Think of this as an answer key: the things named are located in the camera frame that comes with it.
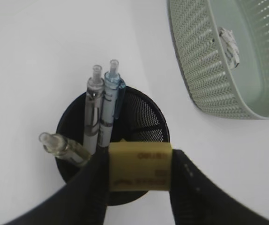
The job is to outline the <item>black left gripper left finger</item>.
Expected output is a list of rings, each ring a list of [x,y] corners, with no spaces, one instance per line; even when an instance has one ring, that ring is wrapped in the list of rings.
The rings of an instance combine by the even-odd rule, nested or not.
[[[9,224],[102,225],[109,200],[108,169],[108,151],[95,153],[62,189]]]

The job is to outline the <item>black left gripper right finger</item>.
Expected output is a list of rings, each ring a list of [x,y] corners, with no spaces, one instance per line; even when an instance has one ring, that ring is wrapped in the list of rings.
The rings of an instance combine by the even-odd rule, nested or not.
[[[181,150],[172,151],[169,191],[177,225],[269,225],[208,179]]]

